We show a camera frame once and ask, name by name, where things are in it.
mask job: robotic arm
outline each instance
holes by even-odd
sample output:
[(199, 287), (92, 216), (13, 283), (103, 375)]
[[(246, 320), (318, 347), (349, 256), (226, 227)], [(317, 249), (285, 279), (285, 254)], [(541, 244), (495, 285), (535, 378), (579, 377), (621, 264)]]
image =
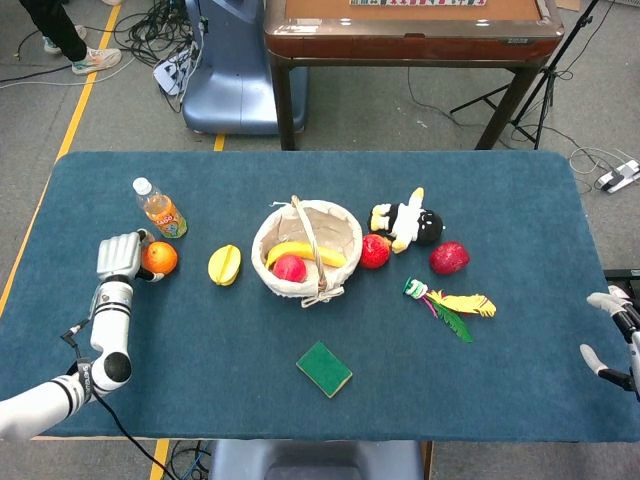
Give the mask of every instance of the robotic arm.
[[(76, 363), (65, 375), (0, 402), (0, 439), (32, 438), (94, 401), (94, 394), (103, 397), (129, 381), (131, 284), (136, 277), (151, 282), (163, 278), (140, 267), (141, 249), (152, 241), (151, 234), (141, 229), (100, 243), (97, 273), (101, 283), (91, 301), (89, 317), (61, 337), (74, 348)], [(100, 352), (94, 362), (82, 358), (73, 339), (90, 321), (91, 347)]]
[(587, 297), (587, 302), (611, 315), (620, 330), (629, 349), (630, 375), (607, 367), (589, 345), (580, 345), (582, 358), (593, 373), (628, 392), (635, 392), (640, 402), (640, 314), (636, 309), (638, 304), (616, 286), (609, 287), (609, 294), (592, 293)]

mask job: plastic bottle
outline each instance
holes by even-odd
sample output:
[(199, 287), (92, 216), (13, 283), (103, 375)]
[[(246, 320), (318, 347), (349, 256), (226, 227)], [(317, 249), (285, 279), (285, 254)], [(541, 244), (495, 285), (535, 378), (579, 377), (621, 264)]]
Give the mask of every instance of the plastic bottle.
[(149, 220), (167, 238), (179, 238), (187, 233), (187, 221), (173, 201), (145, 177), (133, 181), (136, 200)]

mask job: red fruit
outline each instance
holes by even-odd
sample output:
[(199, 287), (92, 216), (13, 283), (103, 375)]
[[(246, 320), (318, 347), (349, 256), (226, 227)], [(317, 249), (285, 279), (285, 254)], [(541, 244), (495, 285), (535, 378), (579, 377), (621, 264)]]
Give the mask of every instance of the red fruit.
[(459, 242), (445, 242), (429, 257), (429, 265), (440, 275), (451, 275), (466, 267), (471, 260), (469, 253)]
[(364, 268), (380, 268), (387, 263), (391, 256), (391, 242), (370, 233), (362, 237), (362, 255), (360, 256), (360, 265)]
[(296, 255), (283, 255), (273, 265), (273, 274), (282, 280), (302, 283), (307, 278), (307, 266)]

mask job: white sneaker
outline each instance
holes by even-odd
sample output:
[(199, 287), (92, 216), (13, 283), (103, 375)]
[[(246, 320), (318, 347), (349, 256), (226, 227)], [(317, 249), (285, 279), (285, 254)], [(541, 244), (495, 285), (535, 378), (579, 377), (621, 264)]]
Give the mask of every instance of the white sneaker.
[[(76, 25), (76, 32), (78, 33), (78, 36), (82, 40), (84, 40), (85, 37), (87, 36), (87, 29), (84, 28), (82, 25)], [(58, 55), (62, 53), (62, 50), (60, 50), (60, 47), (58, 47), (55, 43), (53, 43), (53, 41), (49, 37), (42, 37), (42, 39), (44, 40), (45, 52), (50, 53), (52, 55)]]
[(71, 62), (71, 70), (76, 75), (87, 75), (98, 70), (111, 68), (120, 62), (122, 54), (117, 48), (94, 50), (87, 47), (87, 56), (77, 62)]

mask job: green sponge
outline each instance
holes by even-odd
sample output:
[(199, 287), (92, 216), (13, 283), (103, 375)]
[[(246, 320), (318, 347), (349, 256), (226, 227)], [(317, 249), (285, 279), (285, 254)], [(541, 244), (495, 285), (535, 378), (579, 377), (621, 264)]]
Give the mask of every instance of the green sponge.
[(322, 342), (317, 342), (300, 357), (296, 366), (329, 398), (333, 398), (353, 376), (351, 370), (338, 360)]

